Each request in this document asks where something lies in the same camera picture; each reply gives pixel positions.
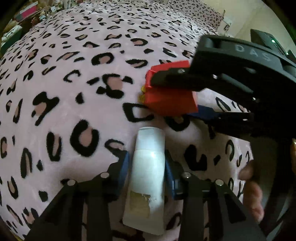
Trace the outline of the right hand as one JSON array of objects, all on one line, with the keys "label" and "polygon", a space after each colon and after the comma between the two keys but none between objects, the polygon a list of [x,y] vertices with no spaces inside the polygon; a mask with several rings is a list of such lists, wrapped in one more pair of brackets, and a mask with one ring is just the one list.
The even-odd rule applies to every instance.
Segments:
[{"label": "right hand", "polygon": [[251,160],[242,168],[238,174],[238,179],[245,181],[243,189],[243,205],[249,211],[257,223],[264,218],[264,209],[261,205],[263,193],[259,184],[252,180],[254,175],[255,161]]}]

